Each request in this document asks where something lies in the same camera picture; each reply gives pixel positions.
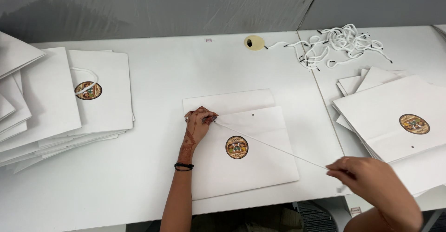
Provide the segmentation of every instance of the pile of white cords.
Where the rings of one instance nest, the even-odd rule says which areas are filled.
[[[329,68],[334,68],[339,64],[345,64],[359,59],[364,55],[364,51],[367,49],[381,53],[386,59],[393,63],[392,60],[382,51],[384,49],[383,44],[380,41],[370,39],[370,35],[368,33],[359,33],[354,24],[346,24],[341,28],[335,27],[332,29],[324,29],[322,31],[318,30],[318,32],[320,34],[326,33],[326,38],[321,40],[320,36],[313,35],[308,41],[298,41],[293,44],[279,41],[267,48],[270,49],[280,44],[285,44],[283,47],[293,47],[299,63],[307,69],[319,70],[316,64],[322,62],[328,56],[330,53],[330,46],[336,51],[346,51],[348,59],[341,62],[327,60],[326,64]],[[307,50],[302,56],[299,56],[297,48],[297,45],[300,43],[303,43],[304,46],[310,47],[309,50]],[[319,44],[324,45],[327,43],[329,45],[323,49],[320,55],[318,55],[315,51],[315,47]]]

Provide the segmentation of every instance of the black bracelet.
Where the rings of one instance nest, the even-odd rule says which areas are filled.
[[[177,169],[177,167],[187,167],[189,169],[188,170],[181,170],[181,169]],[[175,163],[174,168],[175,168],[176,171],[189,171],[189,170],[193,169],[193,164],[184,164],[184,163],[181,163],[181,162],[177,162],[177,163]]]

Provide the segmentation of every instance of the circular logo sticker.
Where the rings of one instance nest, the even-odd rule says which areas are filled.
[[[75,88],[75,93],[81,91],[82,89],[92,85],[92,81],[85,81],[82,82],[81,84],[77,85]],[[94,98],[98,98],[102,93],[102,87],[96,83],[92,88],[88,89],[87,91],[76,95],[79,99],[94,99]]]
[[[226,142],[226,153],[234,159],[241,159],[248,153],[248,143],[243,137],[233,136]]]
[[[429,124],[416,115],[401,116],[400,124],[407,132],[414,134],[426,134],[430,130]]]

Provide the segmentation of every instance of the human arm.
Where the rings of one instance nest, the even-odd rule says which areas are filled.
[[[387,163],[373,158],[342,157],[327,168],[327,175],[338,178],[374,206],[352,218],[344,232],[420,230],[420,208]]]
[[[195,111],[188,112],[187,128],[183,143],[180,147],[177,162],[192,164],[192,156],[195,148],[209,130],[209,125],[217,118],[217,114],[199,107]],[[174,178],[170,186],[169,195],[164,207],[160,232],[188,232],[192,219],[192,171],[175,170]]]

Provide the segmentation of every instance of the gray wall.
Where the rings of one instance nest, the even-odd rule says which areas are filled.
[[[446,0],[314,0],[299,30],[446,24]]]
[[[25,42],[296,30],[312,0],[0,0]]]

